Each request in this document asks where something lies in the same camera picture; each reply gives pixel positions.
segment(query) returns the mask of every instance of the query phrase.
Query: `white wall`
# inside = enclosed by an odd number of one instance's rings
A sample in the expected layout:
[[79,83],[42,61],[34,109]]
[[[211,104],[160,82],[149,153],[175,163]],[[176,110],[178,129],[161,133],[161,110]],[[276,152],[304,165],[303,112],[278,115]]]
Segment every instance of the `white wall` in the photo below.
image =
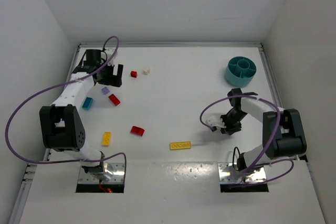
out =
[[301,113],[320,204],[335,223],[336,0],[286,0],[265,45],[285,106]]
[[45,0],[71,42],[262,41],[284,0]]
[[[65,81],[73,50],[44,0],[0,0],[0,4],[0,223],[7,223],[26,164],[7,149],[5,125],[26,97]],[[20,154],[43,156],[38,112],[59,91],[32,100],[14,119],[9,136]]]

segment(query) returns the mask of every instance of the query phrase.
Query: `lego brick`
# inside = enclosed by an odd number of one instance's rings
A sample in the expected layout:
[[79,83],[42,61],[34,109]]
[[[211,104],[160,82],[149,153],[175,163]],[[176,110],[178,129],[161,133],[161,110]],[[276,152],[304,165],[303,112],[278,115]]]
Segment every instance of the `lego brick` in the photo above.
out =
[[191,142],[174,142],[170,143],[170,149],[171,150],[184,150],[184,149],[190,149],[191,148]]
[[138,77],[138,73],[136,71],[131,71],[131,77]]
[[152,69],[149,67],[149,68],[144,69],[142,72],[143,72],[143,74],[145,74],[147,76],[147,75],[149,75],[149,73],[151,72],[151,70]]
[[102,146],[109,146],[112,139],[111,132],[105,132],[103,136]]
[[119,99],[118,99],[114,94],[110,95],[110,96],[109,96],[109,99],[111,100],[111,102],[112,102],[115,106],[117,106],[117,105],[120,104]]
[[86,97],[86,99],[85,99],[85,101],[84,101],[84,103],[83,103],[82,108],[83,108],[84,110],[89,110],[90,107],[91,107],[91,105],[92,105],[92,103],[93,103],[93,98],[91,98],[91,97]]
[[142,136],[144,132],[145,132],[144,129],[140,127],[136,127],[136,126],[133,126],[131,129],[131,133],[138,135],[138,136]]
[[101,91],[103,92],[103,94],[108,94],[108,93],[110,93],[110,90],[109,90],[108,87],[104,87],[104,88],[102,88]]

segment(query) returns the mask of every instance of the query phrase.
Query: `purple lego brick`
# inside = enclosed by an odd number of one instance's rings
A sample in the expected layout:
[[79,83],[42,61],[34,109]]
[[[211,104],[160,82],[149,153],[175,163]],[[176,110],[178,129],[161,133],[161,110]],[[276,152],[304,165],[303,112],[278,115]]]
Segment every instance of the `purple lego brick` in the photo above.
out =
[[103,94],[110,93],[110,90],[107,87],[102,88],[101,91],[103,92]]

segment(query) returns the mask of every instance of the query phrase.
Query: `red wire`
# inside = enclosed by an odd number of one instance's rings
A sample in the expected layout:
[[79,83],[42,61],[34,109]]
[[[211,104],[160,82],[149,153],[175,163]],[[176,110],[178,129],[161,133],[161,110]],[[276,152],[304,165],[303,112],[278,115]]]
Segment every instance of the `red wire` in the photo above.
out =
[[101,186],[101,182],[99,182],[99,188],[102,189],[105,193],[107,193],[105,189]]
[[111,193],[112,192],[112,190],[110,189],[110,188],[103,188],[102,186],[101,186],[101,182],[99,182],[99,188],[100,189],[102,189],[105,193]]

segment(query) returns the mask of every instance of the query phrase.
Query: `yellow lego brick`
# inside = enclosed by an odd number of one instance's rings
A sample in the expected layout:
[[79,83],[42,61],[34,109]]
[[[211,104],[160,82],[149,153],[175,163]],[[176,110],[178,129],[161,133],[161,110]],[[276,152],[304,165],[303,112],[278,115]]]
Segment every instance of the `yellow lego brick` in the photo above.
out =
[[103,145],[103,146],[109,146],[109,145],[110,145],[111,138],[112,138],[112,134],[111,134],[111,132],[105,132],[105,133],[104,133],[104,136],[103,136],[103,142],[102,142],[102,145]]
[[170,143],[170,150],[183,150],[183,149],[190,149],[191,142],[174,142]]

